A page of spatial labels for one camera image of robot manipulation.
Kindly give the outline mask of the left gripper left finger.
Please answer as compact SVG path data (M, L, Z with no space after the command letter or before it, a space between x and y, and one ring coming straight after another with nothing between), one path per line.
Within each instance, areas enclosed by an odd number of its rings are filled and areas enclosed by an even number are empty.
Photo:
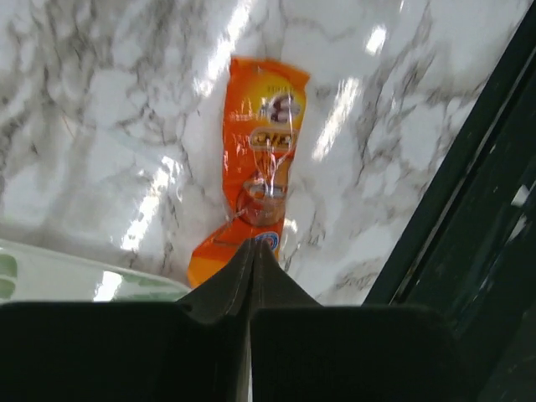
M177 301L1 302L4 401L246 401L243 256Z

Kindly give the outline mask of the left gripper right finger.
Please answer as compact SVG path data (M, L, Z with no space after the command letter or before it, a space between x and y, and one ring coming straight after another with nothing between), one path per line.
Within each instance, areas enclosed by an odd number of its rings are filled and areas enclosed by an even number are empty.
M458 329L427 307L325 307L255 245L256 401L475 401L484 378Z

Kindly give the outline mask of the orange razor pouch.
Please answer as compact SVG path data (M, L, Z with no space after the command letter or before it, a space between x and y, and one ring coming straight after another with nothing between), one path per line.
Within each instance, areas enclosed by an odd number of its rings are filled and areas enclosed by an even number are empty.
M278 252L309 80L307 72L274 59L232 57L222 123L222 189L230 217L193 251L192 288L220 271L247 239Z

